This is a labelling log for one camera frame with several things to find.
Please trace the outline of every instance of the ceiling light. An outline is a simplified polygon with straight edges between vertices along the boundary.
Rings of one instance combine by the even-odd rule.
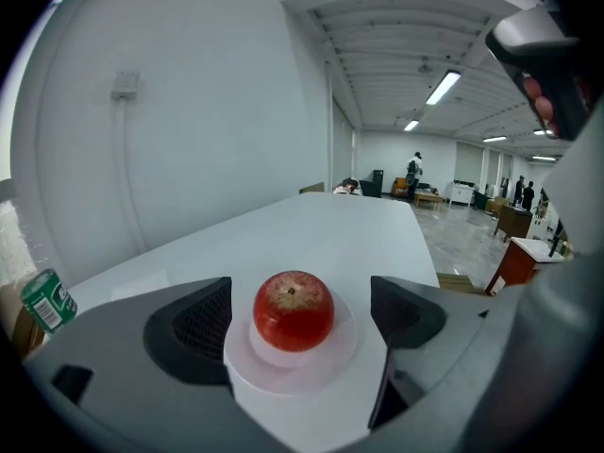
[[[445,78],[430,95],[428,101],[426,101],[426,104],[430,104],[431,106],[433,106],[438,101],[440,101],[441,97],[443,97],[446,92],[453,87],[453,84],[455,84],[460,77],[461,74],[459,72],[448,71],[445,75]]]
[[[416,127],[419,124],[419,121],[416,120],[412,120],[409,121],[409,123],[405,126],[405,131],[411,131],[414,127]]]
[[[506,138],[505,136],[496,136],[494,138],[485,138],[482,140],[483,143],[492,143],[493,141],[505,141],[508,138]]]

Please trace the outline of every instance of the white plate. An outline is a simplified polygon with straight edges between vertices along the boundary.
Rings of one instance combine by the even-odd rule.
[[[306,394],[327,386],[345,369],[357,346],[357,326],[350,309],[333,291],[331,296],[333,329],[324,341],[303,353],[282,352],[267,344],[254,326],[251,311],[248,317],[233,318],[225,338],[229,370],[271,394]]]

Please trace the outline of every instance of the green can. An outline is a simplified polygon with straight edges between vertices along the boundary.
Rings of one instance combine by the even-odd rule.
[[[46,269],[32,278],[21,290],[21,300],[44,332],[52,334],[71,321],[77,304],[60,283],[52,269]]]

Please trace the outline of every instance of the red apple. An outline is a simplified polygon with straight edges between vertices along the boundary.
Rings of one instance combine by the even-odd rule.
[[[306,272],[281,272],[266,280],[254,300],[254,324],[272,347],[303,352],[333,327],[333,299],[326,285]]]

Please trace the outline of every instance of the ceiling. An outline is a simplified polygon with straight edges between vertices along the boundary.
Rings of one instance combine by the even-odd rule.
[[[311,12],[337,56],[364,130],[398,130],[470,143],[505,135],[493,148],[561,155],[567,143],[536,136],[538,122],[484,44],[500,17],[446,0],[344,0]],[[425,106],[447,70],[461,79]]]

